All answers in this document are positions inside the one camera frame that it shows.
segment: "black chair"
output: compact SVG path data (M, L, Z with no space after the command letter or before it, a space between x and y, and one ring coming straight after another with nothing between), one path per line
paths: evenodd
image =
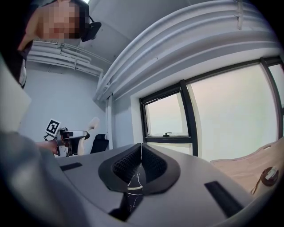
M105 134L98 134L94 139L91 154L105 151L107 146L108 140L105 139Z

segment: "black window frame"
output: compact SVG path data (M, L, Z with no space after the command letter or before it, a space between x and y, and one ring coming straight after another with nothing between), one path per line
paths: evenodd
M148 136L148 127L147 127L147 116L145 106L171 96L173 94L181 94L181 99L183 107L185 110L185 117L188 129L188 136L176 136L176 137L149 137ZM181 80L179 83L171 85L167 88L164 88L160 91L157 91L153 94L150 94L144 98L140 99L140 111L141 111L141 120L142 120L142 131L143 131L143 141L144 142L155 142L155 143L189 143L193 144L193 155L197 156L198 147L197 147L197 129L195 124L195 118L193 113L192 103L189 97L189 93L186 87L184 80Z
M153 94L150 94L146 97L141 98L140 99L140 111L141 111L141 120L142 120L143 141L144 142L155 142L155 143L177 143L177 144L178 143L191 143L193 146L193 155L198 156L197 127L196 127L193 106L192 106L190 95L187 89L187 85L203 80L203 79L207 79L213 76L220 75L222 73L226 73L229 71L233 71L236 69L241 69L244 67L257 65L257 64L261 64L266 72L268 83L272 91L274 103L276 106L277 124L278 124L278 139L283 137L284 108L282 108L279 91L277 89L273 75L269 69L270 66L274 66L278 64L281 64L282 68L284 69L284 63L282 59L279 56L277 56L277 57L269 57L269 58L260 58L260 59L256 59L252 61L247 61L243 63L226 66L226 67L216 69L210 72L206 72L206 73L191 77L187 80L181 80L179 83L173 84L169 87L166 87ZM181 94L189 135L184 136L184 137L149 137L145 105L153 103L160 99L166 98L170 95L177 94L178 92L180 92Z

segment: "vertical pipe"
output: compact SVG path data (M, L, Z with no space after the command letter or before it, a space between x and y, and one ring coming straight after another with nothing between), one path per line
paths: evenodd
M108 141L109 141L109 149L113 149L113 143L112 143L112 114L111 114L111 109L112 109L112 94L108 98L108 107L107 107L107 112L108 112Z
M100 75L99 75L98 86L99 86L99 84L101 83L102 78L103 78L103 72L101 72Z
M106 140L108 140L108 99L106 99Z

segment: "black cable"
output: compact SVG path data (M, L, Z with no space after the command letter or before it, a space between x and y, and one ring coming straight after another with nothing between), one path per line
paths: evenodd
M92 22L94 22L93 18L91 18L91 16L89 16L89 17L90 17L90 19L92 20Z

